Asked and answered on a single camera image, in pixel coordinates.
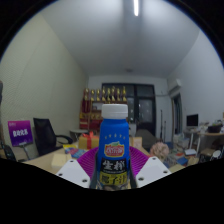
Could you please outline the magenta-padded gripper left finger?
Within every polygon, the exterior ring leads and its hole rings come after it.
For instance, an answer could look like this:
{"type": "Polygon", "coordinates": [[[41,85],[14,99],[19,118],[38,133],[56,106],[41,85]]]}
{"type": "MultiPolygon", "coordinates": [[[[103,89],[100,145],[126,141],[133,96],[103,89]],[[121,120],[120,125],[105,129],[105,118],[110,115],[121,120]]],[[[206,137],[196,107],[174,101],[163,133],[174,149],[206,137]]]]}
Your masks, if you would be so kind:
{"type": "Polygon", "coordinates": [[[56,175],[83,188],[95,189],[97,153],[98,149],[94,148],[77,160],[69,159],[56,175]]]}

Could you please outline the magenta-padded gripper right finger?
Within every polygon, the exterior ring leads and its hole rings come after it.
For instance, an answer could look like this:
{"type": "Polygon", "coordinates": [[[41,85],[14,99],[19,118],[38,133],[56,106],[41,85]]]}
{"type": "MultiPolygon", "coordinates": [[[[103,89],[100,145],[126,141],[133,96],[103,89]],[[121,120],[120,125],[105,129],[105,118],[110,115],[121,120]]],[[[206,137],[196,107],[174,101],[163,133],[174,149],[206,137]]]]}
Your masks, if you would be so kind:
{"type": "Polygon", "coordinates": [[[156,156],[147,156],[134,147],[129,147],[129,152],[132,189],[144,187],[170,174],[169,169],[156,156]]]}

